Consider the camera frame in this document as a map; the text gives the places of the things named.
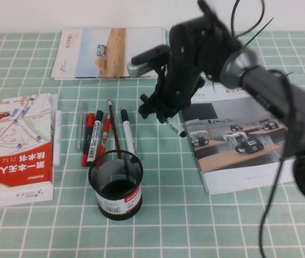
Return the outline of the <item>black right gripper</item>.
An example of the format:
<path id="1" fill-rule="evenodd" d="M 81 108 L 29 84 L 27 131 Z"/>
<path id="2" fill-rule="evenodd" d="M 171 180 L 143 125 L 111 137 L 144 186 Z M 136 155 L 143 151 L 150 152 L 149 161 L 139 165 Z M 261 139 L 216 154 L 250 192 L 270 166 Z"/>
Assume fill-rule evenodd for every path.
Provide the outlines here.
<path id="1" fill-rule="evenodd" d="M 240 49 L 240 42 L 230 35 L 224 24 L 210 22 L 205 16 L 173 26 L 169 43 L 171 55 L 161 89 L 150 97 L 142 94 L 143 103 L 138 108 L 143 119 L 155 113 L 161 124 L 188 105 L 201 73 L 219 82 L 224 64 Z"/>

